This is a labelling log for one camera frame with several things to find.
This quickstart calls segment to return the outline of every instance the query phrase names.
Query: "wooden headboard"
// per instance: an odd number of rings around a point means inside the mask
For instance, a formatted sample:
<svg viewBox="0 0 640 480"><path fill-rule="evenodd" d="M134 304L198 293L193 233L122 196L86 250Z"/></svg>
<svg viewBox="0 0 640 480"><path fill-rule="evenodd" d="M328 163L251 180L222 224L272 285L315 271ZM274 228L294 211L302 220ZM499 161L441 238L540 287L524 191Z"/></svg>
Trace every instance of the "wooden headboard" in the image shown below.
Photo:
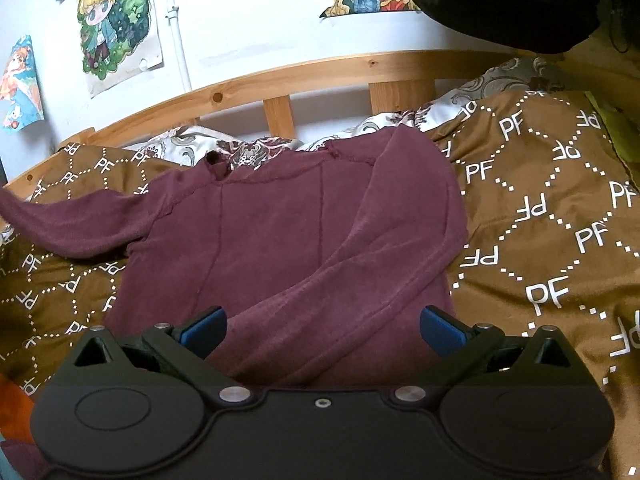
<svg viewBox="0 0 640 480"><path fill-rule="evenodd" d="M295 138L289 97L292 94L365 84L369 85L374 114L409 110L435 98L436 79L473 79L510 57L497 52L410 50L335 57L273 68L188 92L101 130L89 128L79 132L64 144L125 146L141 137L197 124L200 117L260 101L271 135ZM50 156L7 186L17 196L27 198L55 158L56 155Z"/></svg>

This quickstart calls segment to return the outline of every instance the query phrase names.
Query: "wooden bed frame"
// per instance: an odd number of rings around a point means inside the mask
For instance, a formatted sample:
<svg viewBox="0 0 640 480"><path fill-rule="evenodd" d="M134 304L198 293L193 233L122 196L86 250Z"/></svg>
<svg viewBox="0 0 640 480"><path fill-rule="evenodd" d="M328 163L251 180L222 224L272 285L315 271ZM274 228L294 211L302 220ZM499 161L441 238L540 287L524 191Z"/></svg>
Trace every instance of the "wooden bed frame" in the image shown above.
<svg viewBox="0 0 640 480"><path fill-rule="evenodd" d="M171 128L199 124L203 116L260 101L271 135L295 138L291 94L366 84L369 85L373 114L408 110L436 97L436 79L473 79L511 57L513 54L497 52L412 50L304 62L182 94L101 130L83 130L61 146L70 142L126 146ZM604 88L604 97L612 104L640 115L637 98L640 81L588 65L559 64L577 78L586 79L589 85ZM57 156L57 153L50 156L6 186L18 197L26 199Z"/></svg>

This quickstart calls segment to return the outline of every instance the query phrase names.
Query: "orange fabric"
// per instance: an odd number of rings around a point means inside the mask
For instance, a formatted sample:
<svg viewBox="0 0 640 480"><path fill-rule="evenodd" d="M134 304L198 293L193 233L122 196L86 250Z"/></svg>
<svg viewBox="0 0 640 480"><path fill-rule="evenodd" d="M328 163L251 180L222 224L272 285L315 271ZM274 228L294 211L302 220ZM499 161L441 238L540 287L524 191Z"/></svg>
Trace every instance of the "orange fabric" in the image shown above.
<svg viewBox="0 0 640 480"><path fill-rule="evenodd" d="M33 401L20 386L0 374L0 433L7 440L33 443L29 419Z"/></svg>

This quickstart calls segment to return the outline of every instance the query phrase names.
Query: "brown bedding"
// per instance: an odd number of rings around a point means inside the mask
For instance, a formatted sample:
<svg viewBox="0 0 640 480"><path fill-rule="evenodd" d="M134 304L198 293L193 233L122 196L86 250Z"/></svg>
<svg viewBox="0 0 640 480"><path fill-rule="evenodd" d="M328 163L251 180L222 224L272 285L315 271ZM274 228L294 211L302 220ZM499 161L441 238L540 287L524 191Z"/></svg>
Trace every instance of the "brown bedding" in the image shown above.
<svg viewBox="0 0 640 480"><path fill-rule="evenodd" d="M449 267L456 315L515 335L559 326L616 413L614 476L633 474L640 468L640 210L626 167L581 92L510 91L466 110L427 133L455 168L468 215L468 245ZM103 187L105 177L112 189L140 192L175 167L127 160L133 155L124 150L76 145L67 155L34 200L79 196ZM102 158L120 162L101 173ZM67 172L78 177L60 184ZM81 265L19 236L5 244L0 301L12 308L0 316L0 374L36 398L83 327L100 323L117 294L122 256Z"/></svg>
<svg viewBox="0 0 640 480"><path fill-rule="evenodd" d="M616 414L615 478L640 468L640 199L581 92L512 91L428 134L458 175L468 245L456 315L513 335L559 326Z"/></svg>

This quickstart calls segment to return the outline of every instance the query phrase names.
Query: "white pipe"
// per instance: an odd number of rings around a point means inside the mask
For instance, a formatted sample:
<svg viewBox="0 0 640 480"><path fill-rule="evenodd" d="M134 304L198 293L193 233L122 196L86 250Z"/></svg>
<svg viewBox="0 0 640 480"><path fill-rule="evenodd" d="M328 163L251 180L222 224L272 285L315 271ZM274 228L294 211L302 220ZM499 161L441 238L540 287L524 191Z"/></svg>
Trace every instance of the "white pipe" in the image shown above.
<svg viewBox="0 0 640 480"><path fill-rule="evenodd" d="M184 55L184 45L182 44L180 24L178 22L178 9L179 7L175 5L175 0L166 0L166 17L169 19L169 25L171 25L171 32L174 37L175 55L178 59L182 88L185 92L190 92L191 77L189 76L189 68L187 67L187 58Z"/></svg>

